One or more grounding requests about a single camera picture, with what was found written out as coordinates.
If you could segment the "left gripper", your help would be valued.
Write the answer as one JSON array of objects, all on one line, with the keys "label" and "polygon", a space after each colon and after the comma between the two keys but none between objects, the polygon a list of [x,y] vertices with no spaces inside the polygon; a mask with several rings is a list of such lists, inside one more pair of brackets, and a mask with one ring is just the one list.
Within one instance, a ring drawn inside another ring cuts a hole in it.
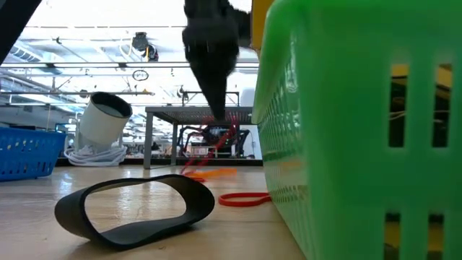
[{"label": "left gripper", "polygon": [[227,78],[235,69],[239,46],[250,48],[251,12],[234,7],[229,0],[184,0],[183,11],[186,60],[213,117],[222,121]]}]

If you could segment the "orange rubber band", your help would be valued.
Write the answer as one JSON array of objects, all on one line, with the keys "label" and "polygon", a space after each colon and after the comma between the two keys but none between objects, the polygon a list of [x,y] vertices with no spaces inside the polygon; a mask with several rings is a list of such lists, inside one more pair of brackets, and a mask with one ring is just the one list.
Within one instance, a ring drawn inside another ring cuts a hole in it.
[{"label": "orange rubber band", "polygon": [[220,176],[235,175],[237,173],[236,168],[218,168],[213,170],[192,170],[185,174],[185,176],[198,181],[204,182],[207,178],[215,178]]}]

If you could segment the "green plastic basket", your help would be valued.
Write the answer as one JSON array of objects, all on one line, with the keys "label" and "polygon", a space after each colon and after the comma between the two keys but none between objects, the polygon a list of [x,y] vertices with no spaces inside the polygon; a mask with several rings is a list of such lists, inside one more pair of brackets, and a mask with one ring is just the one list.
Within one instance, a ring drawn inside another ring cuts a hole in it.
[{"label": "green plastic basket", "polygon": [[274,0],[253,106],[266,185],[311,260],[462,260],[462,0]]}]

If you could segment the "black wide rubber band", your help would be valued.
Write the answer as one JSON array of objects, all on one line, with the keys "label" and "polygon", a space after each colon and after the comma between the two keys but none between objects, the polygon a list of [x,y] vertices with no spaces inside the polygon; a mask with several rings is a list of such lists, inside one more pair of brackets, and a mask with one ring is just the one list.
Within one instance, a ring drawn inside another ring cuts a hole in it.
[{"label": "black wide rubber band", "polygon": [[[149,182],[166,184],[176,190],[186,204],[178,217],[133,222],[98,232],[85,210],[86,198],[93,193]],[[177,235],[210,215],[214,209],[213,193],[202,183],[184,175],[159,175],[151,178],[120,178],[97,183],[61,198],[54,207],[59,225],[68,232],[106,248],[125,251]]]}]

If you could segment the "grey perforated metal riser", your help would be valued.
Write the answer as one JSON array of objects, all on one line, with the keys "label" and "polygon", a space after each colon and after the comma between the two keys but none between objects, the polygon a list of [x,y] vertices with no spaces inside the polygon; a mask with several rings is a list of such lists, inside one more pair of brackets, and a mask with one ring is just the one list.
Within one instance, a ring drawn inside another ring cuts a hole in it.
[{"label": "grey perforated metal riser", "polygon": [[151,106],[146,107],[144,159],[145,170],[151,168],[153,118],[156,117],[173,125],[170,164],[177,165],[178,127],[187,125],[252,125],[252,107],[234,106],[225,108],[225,119],[215,120],[212,111],[204,106]]}]

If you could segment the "background robot station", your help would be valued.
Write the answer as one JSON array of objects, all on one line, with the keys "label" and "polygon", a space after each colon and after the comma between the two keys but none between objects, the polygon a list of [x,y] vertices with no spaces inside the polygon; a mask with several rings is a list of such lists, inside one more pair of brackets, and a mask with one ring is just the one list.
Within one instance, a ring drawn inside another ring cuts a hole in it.
[{"label": "background robot station", "polygon": [[[191,137],[201,137],[202,140],[197,145],[199,147],[207,147],[208,153],[212,151],[219,138],[229,129],[229,126],[209,125],[209,122],[212,120],[213,117],[205,117],[199,126],[187,125],[180,129],[177,145],[181,148],[181,154],[184,157],[188,155],[188,146]],[[237,157],[243,156],[243,145],[250,131],[248,129],[241,129],[237,125],[236,127],[237,133],[233,138],[228,139],[222,148],[218,149],[218,153],[221,152],[224,155],[232,157],[232,148],[234,148]]]}]

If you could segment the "white cylindrical spotlight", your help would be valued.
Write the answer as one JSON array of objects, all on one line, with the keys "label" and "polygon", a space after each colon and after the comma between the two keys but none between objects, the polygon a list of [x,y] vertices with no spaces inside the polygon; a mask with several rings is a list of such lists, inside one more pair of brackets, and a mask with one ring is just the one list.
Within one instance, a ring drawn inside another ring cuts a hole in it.
[{"label": "white cylindrical spotlight", "polygon": [[77,149],[87,146],[96,152],[109,150],[132,115],[131,106],[119,96],[95,92],[79,120]]}]

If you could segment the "blue plastic basket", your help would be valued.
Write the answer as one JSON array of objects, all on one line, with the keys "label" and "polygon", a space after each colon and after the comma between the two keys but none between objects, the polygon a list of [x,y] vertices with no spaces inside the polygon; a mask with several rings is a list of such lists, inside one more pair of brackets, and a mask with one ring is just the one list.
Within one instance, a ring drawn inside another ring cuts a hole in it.
[{"label": "blue plastic basket", "polygon": [[0,127],[0,182],[49,176],[65,138],[54,131]]}]

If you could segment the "black aluminium table frame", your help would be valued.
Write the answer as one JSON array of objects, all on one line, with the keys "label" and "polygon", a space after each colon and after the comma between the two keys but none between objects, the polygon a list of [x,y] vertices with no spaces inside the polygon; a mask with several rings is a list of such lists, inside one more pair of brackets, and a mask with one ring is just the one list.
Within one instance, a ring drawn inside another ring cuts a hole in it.
[{"label": "black aluminium table frame", "polygon": [[[152,158],[151,165],[171,165],[171,159],[168,158]],[[143,158],[126,158],[120,165],[144,165]],[[254,159],[236,159],[236,158],[219,158],[210,159],[207,166],[262,166],[262,160]],[[61,157],[56,162],[56,167],[69,167],[71,163],[67,158]]]}]

